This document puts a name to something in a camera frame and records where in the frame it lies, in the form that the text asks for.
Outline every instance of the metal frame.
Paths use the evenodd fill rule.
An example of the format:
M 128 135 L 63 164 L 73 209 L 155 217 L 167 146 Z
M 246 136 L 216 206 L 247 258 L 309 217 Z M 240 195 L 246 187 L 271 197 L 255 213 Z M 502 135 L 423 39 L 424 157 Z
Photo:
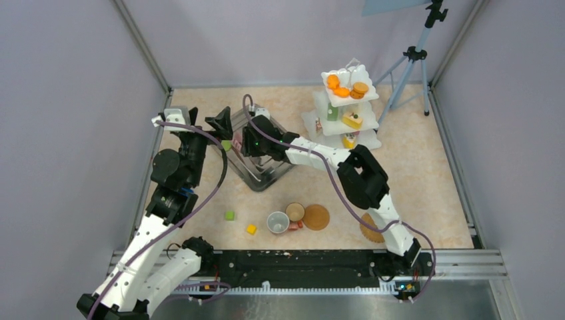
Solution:
M 119 15 L 124 21 L 125 27 L 131 34 L 133 41 L 135 42 L 136 46 L 138 47 L 140 54 L 143 56 L 143 59 L 146 61 L 148 68 L 151 70 L 153 75 L 155 76 L 156 80 L 159 82 L 159 85 L 167 93 L 167 100 L 165 102 L 164 108 L 167 108 L 171 104 L 173 90 L 167 83 L 165 76 L 161 72 L 157 62 L 151 51 L 149 50 L 148 45 L 146 44 L 145 40 L 137 24 L 135 23 L 134 19 L 131 17 L 127 6 L 124 4 L 123 0 L 110 0 L 110 2 L 115 6 L 115 9 L 118 11 Z M 490 282 L 491 290 L 493 293 L 494 300 L 496 302 L 496 306 L 498 308 L 499 316 L 503 320 L 507 319 L 523 319 L 521 316 L 520 308 L 518 306 L 516 297 L 514 296 L 514 292 L 512 290 L 512 286 L 510 284 L 508 273 L 504 266 L 504 261 L 502 260 L 502 256 L 500 255 L 499 250 L 497 249 L 482 249 L 482 244 L 480 242 L 480 235 L 481 235 L 481 228 L 478 225 L 478 221 L 474 215 L 474 206 L 472 204 L 472 200 L 467 193 L 467 187 L 465 183 L 464 173 L 460 167 L 460 162 L 458 160 L 456 151 L 454 150 L 454 143 L 452 141 L 450 132 L 448 127 L 446 126 L 445 119 L 443 116 L 442 108 L 440 103 L 438 102 L 435 94 L 434 88 L 436 84 L 440 81 L 442 74 L 444 73 L 446 67 L 452 61 L 452 56 L 458 49 L 463 40 L 466 32 L 469 30 L 469 27 L 472 25 L 476 15 L 484 8 L 484 5 L 487 4 L 488 0 L 477 0 L 475 3 L 469 17 L 465 21 L 464 25 L 462 26 L 459 34 L 456 36 L 454 43 L 452 44 L 451 48 L 448 50 L 448 53 L 443 59 L 442 64 L 438 68 L 436 75 L 432 78 L 431 82 L 429 83 L 428 89 L 428 98 L 431 102 L 431 109 L 434 110 L 434 115 L 436 119 L 436 124 L 438 125 L 438 130 L 442 139 L 442 143 L 444 145 L 446 156 L 448 158 L 448 162 L 450 168 L 452 170 L 452 174 L 454 177 L 454 182 L 456 184 L 457 191 L 460 196 L 460 201 L 462 203 L 464 213 L 466 215 L 466 219 L 468 221 L 468 226 L 470 229 L 470 234 L 475 243 L 475 249 L 448 249 L 448 250 L 437 250 L 437 266 L 436 272 L 437 276 L 433 278 L 433 281 L 473 281 L 473 280 L 488 280 Z M 163 135 L 163 131 L 159 130 L 156 134 L 155 140 L 153 141 L 153 152 L 154 155 L 158 150 L 161 144 L 161 138 Z M 137 216 L 135 222 L 133 223 L 134 230 L 138 225 L 141 217 L 143 216 L 144 206 L 145 206 L 145 197 L 149 191 L 149 184 L 151 180 L 149 179 L 151 174 L 151 162 L 148 161 L 148 167 L 145 172 L 145 178 L 143 182 L 143 190 L 139 197 L 139 203 L 137 205 Z M 119 261 L 123 251 L 115 251 L 110 265 L 108 272 L 111 272 L 113 267 Z M 168 261 L 167 256 L 165 253 L 161 253 L 157 263 L 153 267 L 155 269 L 159 268 L 161 265 Z M 269 287 L 258 288 L 260 292 L 254 292 L 253 290 L 244 290 L 242 292 L 237 292 L 235 294 L 268 294 L 270 291 L 274 290 Z M 324 294 L 323 291 L 314 292 L 316 294 Z M 358 294 L 367 294 L 363 293 L 362 291 L 356 290 L 346 290 L 344 292 L 339 292 L 340 294 L 348 294 L 354 295 Z

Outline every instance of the tripod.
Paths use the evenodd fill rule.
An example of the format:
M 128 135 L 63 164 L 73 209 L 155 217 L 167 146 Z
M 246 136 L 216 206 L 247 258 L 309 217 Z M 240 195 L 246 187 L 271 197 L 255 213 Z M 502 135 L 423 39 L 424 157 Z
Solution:
M 447 15 L 447 9 L 444 9 L 443 12 L 440 11 L 441 6 L 442 6 L 442 2 L 443 2 L 443 0 L 432 0 L 432 4 L 429 5 L 426 8 L 426 10 L 430 10 L 430 14 L 428 15 L 428 19 L 426 20 L 426 24 L 424 25 L 424 31 L 422 32 L 422 35 L 420 36 L 420 40 L 418 40 L 418 45 L 416 45 L 416 47 L 414 47 L 414 46 L 408 47 L 408 50 L 406 50 L 406 52 L 402 53 L 402 57 L 389 70 L 387 70 L 384 73 L 384 75 L 382 75 L 382 77 L 380 77 L 377 81 L 374 82 L 374 86 L 376 87 L 384 78 L 386 78 L 386 76 L 390 75 L 390 82 L 392 83 L 392 95 L 388 99 L 388 102 L 386 103 L 386 107 L 384 107 L 384 110 L 382 111 L 380 118 L 378 118 L 378 124 L 379 125 L 384 120 L 384 117 L 386 116 L 386 113 L 388 113 L 388 110 L 397 109 L 401 105 L 404 105 L 405 103 L 408 103 L 408 102 L 412 101 L 413 99 L 416 99 L 417 97 L 420 97 L 421 95 L 424 95 L 424 94 L 425 94 L 425 96 L 424 96 L 424 115 L 425 116 L 430 115 L 429 101 L 428 101 L 428 77 L 426 75 L 426 57 L 428 56 L 428 53 L 425 50 L 422 50 L 422 48 L 424 47 L 424 44 L 426 43 L 426 39 L 428 39 L 428 36 L 430 35 L 430 32 L 432 31 L 432 27 L 434 26 L 434 23 L 437 20 L 444 21 L 446 15 Z M 400 76 L 400 81 L 398 82 L 398 85 L 396 85 L 396 88 L 395 88 L 394 87 L 394 79 L 392 78 L 392 72 L 402 62 L 404 62 L 404 60 L 406 60 L 406 58 L 408 58 L 408 65 L 406 66 L 406 69 L 404 69 L 404 72 Z M 412 70 L 414 69 L 414 64 L 417 61 L 420 61 L 420 65 L 422 67 L 422 86 L 424 88 L 420 93 L 417 93 L 416 95 L 414 95 L 414 97 L 411 97 L 410 99 L 407 99 L 406 101 L 403 101 L 402 103 L 398 104 L 398 100 L 400 99 L 400 96 L 402 95 L 402 92 L 404 91 L 404 87 L 406 87 L 406 82 L 408 81 L 408 78 L 410 77 L 410 74 L 412 73 Z

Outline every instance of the black cable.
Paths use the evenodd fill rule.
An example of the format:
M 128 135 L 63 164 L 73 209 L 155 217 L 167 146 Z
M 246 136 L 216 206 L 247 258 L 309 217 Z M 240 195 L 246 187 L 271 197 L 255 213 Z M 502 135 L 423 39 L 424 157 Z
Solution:
M 171 260 L 171 257 L 169 257 L 169 250 L 171 249 L 172 245 L 176 245 L 177 248 L 180 248 L 181 245 L 179 245 L 178 243 L 171 243 L 166 249 L 165 249 L 165 253 L 167 253 L 167 258 L 169 258 L 169 260 Z

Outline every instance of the wall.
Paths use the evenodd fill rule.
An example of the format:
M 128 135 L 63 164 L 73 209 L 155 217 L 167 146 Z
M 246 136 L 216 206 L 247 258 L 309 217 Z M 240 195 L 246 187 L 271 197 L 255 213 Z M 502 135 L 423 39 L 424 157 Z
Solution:
M 133 223 L 163 108 L 110 1 L 0 10 L 0 319 L 81 319 Z
M 361 17 L 364 0 L 125 2 L 173 87 L 320 83 L 353 57 L 378 78 L 416 45 L 428 16 L 420 5 Z M 429 77 L 474 2 L 446 1 L 425 47 Z
M 527 319 L 562 319 L 565 2 L 490 1 L 438 85 L 483 238 Z

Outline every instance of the purple cable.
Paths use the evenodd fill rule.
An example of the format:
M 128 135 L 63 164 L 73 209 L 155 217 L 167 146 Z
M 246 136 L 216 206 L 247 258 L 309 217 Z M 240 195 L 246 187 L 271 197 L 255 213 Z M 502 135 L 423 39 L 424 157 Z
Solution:
M 322 155 L 321 153 L 319 153 L 318 151 L 314 151 L 314 150 L 309 150 L 306 148 L 302 148 L 299 147 L 297 145 L 291 145 L 290 143 L 285 143 L 282 141 L 279 141 L 273 137 L 271 137 L 270 135 L 267 135 L 265 132 L 261 131 L 261 129 L 259 129 L 257 127 L 257 125 L 255 123 L 253 123 L 252 119 L 251 119 L 251 115 L 249 114 L 249 110 L 248 108 L 246 108 L 245 105 L 245 98 L 249 98 L 249 102 L 250 105 L 254 105 L 253 104 L 253 98 L 251 97 L 251 95 L 249 95 L 248 93 L 245 94 L 243 96 L 243 113 L 245 114 L 245 117 L 247 118 L 247 121 L 249 122 L 249 124 L 251 125 L 251 127 L 253 127 L 253 129 L 255 129 L 255 131 L 259 132 L 259 134 L 261 134 L 263 137 L 267 138 L 269 141 L 272 141 L 276 144 L 279 145 L 283 145 L 287 148 L 293 148 L 293 149 L 297 149 L 300 151 L 304 151 L 304 152 L 311 152 L 313 155 L 316 155 L 317 157 L 319 157 L 320 159 L 322 159 L 322 162 L 324 163 L 324 166 L 326 167 L 326 171 L 328 172 L 328 175 L 330 176 L 330 181 L 332 183 L 332 186 L 334 187 L 339 199 L 341 200 L 341 202 L 343 203 L 343 205 L 347 208 L 347 211 L 349 211 L 349 213 L 362 225 L 364 225 L 367 229 L 378 232 L 378 233 L 383 233 L 387 230 L 389 230 L 393 225 L 397 224 L 397 223 L 402 223 L 405 227 L 407 227 L 408 229 L 410 229 L 411 231 L 419 234 L 420 236 L 422 236 L 430 245 L 430 249 L 432 250 L 432 256 L 433 256 L 433 261 L 432 261 L 432 272 L 430 274 L 430 276 L 428 277 L 428 279 L 426 280 L 426 282 L 424 283 L 424 286 L 422 287 L 422 290 L 420 290 L 420 293 L 418 295 L 416 295 L 416 297 L 412 298 L 412 302 L 416 302 L 416 300 L 419 299 L 420 295 L 422 293 L 424 293 L 428 287 L 428 283 L 431 281 L 432 276 L 435 273 L 436 270 L 436 249 L 434 248 L 434 245 L 432 244 L 432 241 L 430 240 L 430 238 L 428 238 L 428 236 L 426 236 L 424 233 L 414 229 L 413 227 L 411 227 L 408 223 L 405 223 L 404 221 L 399 221 L 399 220 L 394 220 L 391 221 L 390 223 L 388 223 L 384 228 L 379 229 L 379 228 L 375 228 L 372 225 L 369 225 L 367 222 L 363 221 L 356 213 L 355 211 L 353 211 L 353 208 L 349 205 L 349 203 L 347 202 L 347 200 L 345 199 L 345 197 L 343 196 L 343 194 L 341 193 L 341 191 L 339 191 L 339 188 L 337 186 L 337 183 L 332 175 L 332 171 L 330 169 L 330 165 L 328 164 L 328 161 L 326 160 L 326 157 L 324 157 L 324 155 Z
M 190 131 L 193 131 L 195 133 L 198 133 L 199 135 L 203 135 L 206 138 L 210 139 L 212 142 L 214 142 L 218 148 L 220 149 L 220 151 L 222 152 L 222 160 L 223 160 L 223 170 L 222 170 L 222 175 L 220 177 L 220 181 L 218 182 L 218 185 L 214 188 L 214 190 L 212 190 L 212 192 L 210 192 L 210 194 L 208 195 L 208 197 L 206 197 L 206 199 L 204 199 L 204 201 L 202 201 L 202 203 L 196 208 L 194 209 L 189 215 L 187 215 L 184 219 L 180 220 L 176 225 L 174 225 L 172 228 L 170 228 L 169 230 L 161 233 L 160 235 L 158 235 L 155 239 L 149 241 L 149 243 L 147 243 L 144 247 L 142 247 L 141 249 L 139 249 L 138 252 L 136 252 L 128 261 L 126 261 L 126 263 L 124 264 L 124 266 L 129 267 L 133 261 L 135 261 L 135 259 L 137 259 L 140 255 L 142 255 L 147 249 L 149 249 L 152 245 L 154 245 L 155 243 L 157 243 L 158 241 L 160 241 L 162 238 L 166 237 L 169 233 L 173 232 L 173 230 L 175 230 L 176 228 L 180 227 L 183 223 L 187 222 L 188 219 L 190 219 L 191 217 L 193 217 L 198 211 L 200 211 L 207 203 L 208 201 L 210 201 L 210 199 L 212 199 L 212 197 L 214 197 L 216 195 L 216 192 L 218 192 L 218 189 L 220 189 L 220 186 L 222 184 L 222 182 L 224 181 L 226 172 L 227 172 L 227 154 L 226 151 L 224 150 L 224 147 L 222 146 L 222 144 L 220 143 L 220 141 L 218 141 L 216 138 L 214 138 L 210 133 L 207 133 L 206 131 L 203 131 L 199 128 L 196 128 L 192 125 L 179 125 L 178 123 L 168 123 L 168 122 L 163 122 L 163 121 L 155 121 L 156 124 L 160 125 L 160 126 L 168 126 L 168 127 L 176 127 L 176 128 L 182 128 L 182 129 L 187 129 Z M 100 295 L 98 296 L 98 298 L 96 299 L 96 301 L 94 301 L 94 304 L 92 305 L 92 308 L 90 309 L 90 312 L 88 314 L 87 320 L 92 320 L 92 317 L 94 316 L 94 312 L 96 311 L 96 308 L 100 305 L 100 302 L 102 301 L 102 299 L 104 298 L 104 296 L 108 293 L 108 291 L 110 290 L 110 288 L 112 287 L 112 285 L 118 280 L 118 278 L 122 275 L 122 271 L 118 270 L 118 272 L 116 273 L 116 275 L 110 280 L 110 282 L 108 282 L 108 284 L 106 285 L 106 287 L 102 290 L 102 292 L 100 292 Z
M 206 300 L 202 300 L 202 303 L 209 303 L 209 302 L 213 302 L 217 299 L 220 299 L 223 295 L 225 295 L 231 289 L 231 286 L 229 285 L 229 283 L 218 282 L 218 281 L 208 281 L 208 282 L 193 283 L 193 284 L 190 284 L 190 285 L 179 285 L 176 288 L 176 290 L 188 289 L 188 288 L 194 288 L 194 287 L 202 287 L 202 286 L 205 286 L 205 285 L 219 285 L 221 287 L 225 287 L 226 289 L 224 291 L 218 293 L 217 295 L 213 295 L 212 297 L 210 297 Z M 163 301 L 163 303 L 171 302 L 171 301 L 174 301 L 174 300 L 186 300 L 186 299 L 187 298 L 184 295 L 173 295 L 173 296 L 166 298 Z

